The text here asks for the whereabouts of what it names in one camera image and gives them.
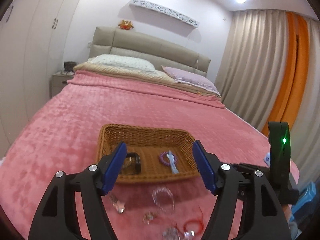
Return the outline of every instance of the brown woven basket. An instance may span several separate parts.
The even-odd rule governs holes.
[[[109,155],[123,141],[128,152],[136,152],[141,159],[141,173],[119,174],[117,182],[164,182],[199,176],[192,156],[195,139],[180,129],[149,128],[123,124],[106,124],[100,130],[97,162]],[[159,155],[171,150],[178,158],[178,174],[159,161]]]

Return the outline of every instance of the white floating shelf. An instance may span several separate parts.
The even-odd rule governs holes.
[[[182,22],[185,22],[193,27],[198,28],[199,26],[199,22],[197,22],[196,20],[190,18],[189,16],[186,16],[180,12],[177,12],[175,10],[169,9],[165,6],[156,4],[156,3],[152,3],[152,2],[148,2],[146,0],[131,0],[130,4],[132,5],[136,5],[139,7],[143,7],[143,8],[147,8],[159,13],[163,13],[165,15],[168,15],[170,17],[176,18]]]

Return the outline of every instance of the silver bolt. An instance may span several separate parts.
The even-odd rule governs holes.
[[[97,165],[91,165],[89,166],[89,171],[96,171],[97,170]]]
[[[230,170],[230,166],[228,164],[222,164],[221,169],[228,171],[228,170]]]
[[[259,170],[255,171],[254,174],[256,174],[258,177],[262,177],[263,175],[262,171]]]
[[[56,177],[57,178],[60,178],[60,177],[62,177],[63,176],[63,171],[58,171],[57,173],[56,173]]]

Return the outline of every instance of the orange plush toy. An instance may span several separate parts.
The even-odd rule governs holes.
[[[118,26],[120,26],[120,29],[122,30],[130,30],[131,28],[133,28],[132,22],[131,21],[125,21],[122,20]]]

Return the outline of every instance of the wardrobe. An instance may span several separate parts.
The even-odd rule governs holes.
[[[14,0],[0,21],[0,158],[50,99],[79,0]]]

